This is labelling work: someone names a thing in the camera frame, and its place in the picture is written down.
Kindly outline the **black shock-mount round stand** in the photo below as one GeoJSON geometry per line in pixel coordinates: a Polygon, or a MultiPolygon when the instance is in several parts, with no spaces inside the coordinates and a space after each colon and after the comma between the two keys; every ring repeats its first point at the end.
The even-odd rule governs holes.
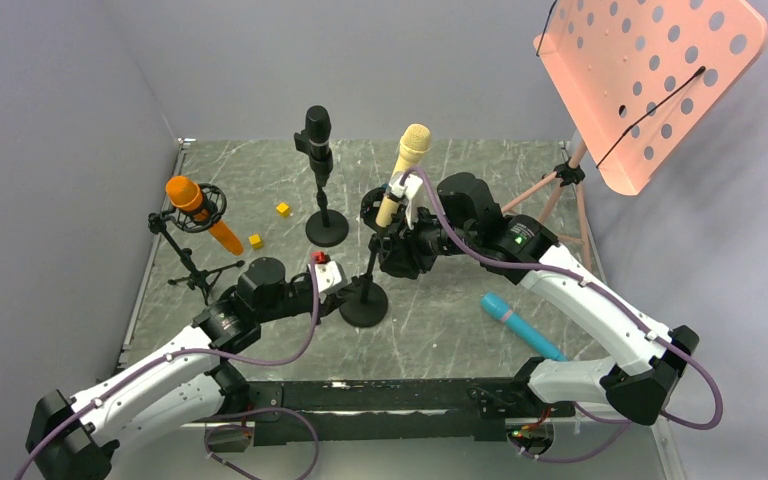
{"type": "Polygon", "coordinates": [[[399,203],[389,195],[389,187],[380,185],[363,196],[359,218],[373,231],[381,232],[393,222],[398,208],[399,203]]]}

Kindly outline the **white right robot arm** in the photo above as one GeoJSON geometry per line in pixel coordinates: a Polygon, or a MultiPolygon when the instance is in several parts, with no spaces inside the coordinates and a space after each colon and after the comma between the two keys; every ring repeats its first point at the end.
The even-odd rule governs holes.
{"type": "Polygon", "coordinates": [[[618,298],[528,215],[506,215],[489,186],[468,172],[445,178],[429,207],[415,198],[423,179],[394,177],[369,191],[360,216],[379,241],[379,265],[396,278],[417,279],[440,256],[468,255],[487,271],[549,301],[608,353],[591,361],[561,361],[542,354],[517,373],[514,407],[536,415],[548,404],[600,403],[626,420],[651,425],[665,407],[698,335],[670,328],[618,298]]]}

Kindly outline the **blue microphone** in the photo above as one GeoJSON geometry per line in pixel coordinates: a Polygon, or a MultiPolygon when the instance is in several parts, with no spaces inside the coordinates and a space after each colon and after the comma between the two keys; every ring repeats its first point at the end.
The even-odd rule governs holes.
{"type": "Polygon", "coordinates": [[[555,361],[566,361],[566,357],[558,347],[516,313],[500,296],[492,292],[486,293],[481,298],[480,305],[488,315],[505,325],[540,356],[555,361]]]}

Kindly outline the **cream yellow microphone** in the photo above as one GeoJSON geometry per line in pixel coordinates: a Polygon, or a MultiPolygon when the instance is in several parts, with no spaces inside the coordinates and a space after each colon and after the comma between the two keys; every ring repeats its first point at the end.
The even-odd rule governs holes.
{"type": "MultiPolygon", "coordinates": [[[[416,166],[429,150],[430,144],[431,131],[427,126],[417,123],[409,125],[400,138],[398,157],[391,177],[403,174],[410,167],[416,166]]],[[[397,209],[397,202],[385,194],[381,200],[375,224],[381,228],[388,226],[397,209]]]]}

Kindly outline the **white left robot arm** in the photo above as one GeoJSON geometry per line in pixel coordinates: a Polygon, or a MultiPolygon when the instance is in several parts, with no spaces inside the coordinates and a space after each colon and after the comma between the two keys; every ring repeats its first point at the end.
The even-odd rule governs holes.
{"type": "Polygon", "coordinates": [[[315,328],[341,305],[351,284],[323,252],[292,278],[276,258],[254,260],[235,285],[155,352],[85,390],[42,397],[25,441],[28,457],[15,476],[36,466],[46,479],[103,479],[119,455],[181,425],[239,417],[258,402],[237,363],[276,367],[300,357],[243,356],[260,339],[263,324],[306,314],[315,328]]]}

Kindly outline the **black round-base clip stand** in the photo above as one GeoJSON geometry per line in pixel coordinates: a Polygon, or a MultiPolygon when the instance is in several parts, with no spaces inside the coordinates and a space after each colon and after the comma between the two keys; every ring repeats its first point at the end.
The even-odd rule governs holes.
{"type": "Polygon", "coordinates": [[[368,243],[369,258],[366,270],[352,280],[345,302],[339,308],[343,320],[353,327],[374,327],[383,321],[388,312],[388,296],[373,279],[379,247],[380,240],[373,234],[368,243]]]}

